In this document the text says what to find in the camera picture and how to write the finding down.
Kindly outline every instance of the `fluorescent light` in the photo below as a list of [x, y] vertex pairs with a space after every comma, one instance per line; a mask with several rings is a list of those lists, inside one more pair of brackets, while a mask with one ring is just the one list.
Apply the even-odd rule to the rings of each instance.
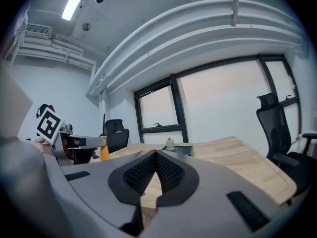
[[68, 0], [68, 3], [65, 7], [63, 15], [61, 16], [63, 19], [71, 20], [77, 5], [79, 4], [80, 0]]

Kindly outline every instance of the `desk surface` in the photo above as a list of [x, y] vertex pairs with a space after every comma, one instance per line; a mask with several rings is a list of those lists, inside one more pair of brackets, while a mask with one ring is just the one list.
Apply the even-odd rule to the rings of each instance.
[[[206, 143], [182, 143], [193, 145], [194, 158], [224, 165], [264, 192], [276, 203], [282, 204], [290, 199], [296, 185], [287, 174], [266, 157], [236, 137], [227, 137]], [[145, 150], [162, 149], [164, 145], [134, 144], [110, 154], [111, 159]], [[141, 197], [141, 206], [155, 208], [156, 199], [162, 195], [160, 181], [155, 173], [145, 195]]]

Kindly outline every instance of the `small white bottle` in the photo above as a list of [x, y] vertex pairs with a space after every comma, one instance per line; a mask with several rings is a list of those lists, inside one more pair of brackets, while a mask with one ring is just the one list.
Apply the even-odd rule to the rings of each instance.
[[175, 143], [174, 143], [174, 140], [169, 137], [166, 141], [166, 146], [167, 146], [167, 150], [168, 151], [173, 151], [175, 149]]

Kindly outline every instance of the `black window frame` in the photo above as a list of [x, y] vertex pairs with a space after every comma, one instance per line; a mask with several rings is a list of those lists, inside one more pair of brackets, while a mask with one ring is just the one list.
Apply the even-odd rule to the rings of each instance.
[[[179, 88], [177, 84], [177, 79], [199, 72], [206, 69], [211, 69], [218, 66], [223, 66], [227, 64], [237, 63], [237, 62], [243, 62], [243, 61], [252, 61], [256, 60], [260, 64], [262, 71], [266, 77], [266, 80], [269, 85], [269, 90], [271, 93], [275, 94], [277, 96], [276, 87], [273, 81], [273, 78], [271, 76], [271, 73], [267, 67], [266, 62], [268, 61], [281, 61], [283, 62], [287, 74], [291, 77], [293, 80], [293, 83], [295, 85], [294, 93], [295, 97], [284, 100], [279, 102], [284, 108], [292, 105], [294, 103], [298, 104], [298, 134], [301, 134], [302, 131], [302, 112], [301, 112], [301, 105], [300, 105], [300, 98], [297, 90], [296, 81], [294, 78], [294, 75], [292, 73], [292, 70], [286, 60], [286, 57], [284, 55], [251, 55], [251, 56], [244, 56], [244, 57], [236, 57], [236, 58], [229, 58], [229, 59], [223, 59], [219, 61], [214, 61], [210, 63], [206, 63], [191, 69], [187, 69], [184, 71], [181, 71], [177, 74], [171, 74], [169, 77], [166, 77], [164, 79], [161, 79], [160, 81], [157, 81], [149, 86], [146, 86], [138, 91], [134, 92], [134, 100], [135, 100], [135, 109], [137, 114], [137, 122], [138, 122], [138, 129], [139, 129], [139, 136], [141, 143], [144, 143], [143, 134], [146, 133], [160, 133], [160, 132], [171, 132], [171, 131], [181, 131], [183, 136], [183, 142], [188, 143], [188, 134], [187, 134], [187, 127], [186, 127], [186, 121], [185, 121], [185, 115], [184, 115], [184, 109], [182, 104], [182, 99], [179, 93]], [[160, 126], [160, 127], [151, 127], [151, 128], [143, 128], [142, 124], [142, 114], [141, 114], [141, 106], [140, 106], [140, 98], [151, 94], [157, 90], [160, 90], [164, 87], [171, 86], [174, 105], [175, 105], [175, 111], [177, 116], [177, 122], [178, 124], [173, 125], [166, 125], [166, 126]]]

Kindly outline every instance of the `black mesh office chair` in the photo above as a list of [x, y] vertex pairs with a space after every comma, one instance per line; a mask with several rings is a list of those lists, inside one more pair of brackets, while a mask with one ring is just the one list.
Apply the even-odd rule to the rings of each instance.
[[303, 134], [307, 143], [302, 154], [288, 151], [291, 147], [291, 135], [287, 126], [284, 108], [278, 103], [278, 98], [272, 94], [258, 97], [261, 108], [257, 110], [258, 119], [268, 141], [267, 158], [278, 165], [297, 186], [296, 195], [304, 192], [317, 174], [317, 160], [307, 156], [311, 139], [317, 139], [317, 134]]
[[128, 146], [130, 131], [125, 129], [121, 119], [113, 119], [105, 122], [104, 129], [100, 136], [107, 136], [107, 146], [109, 153], [118, 151]]

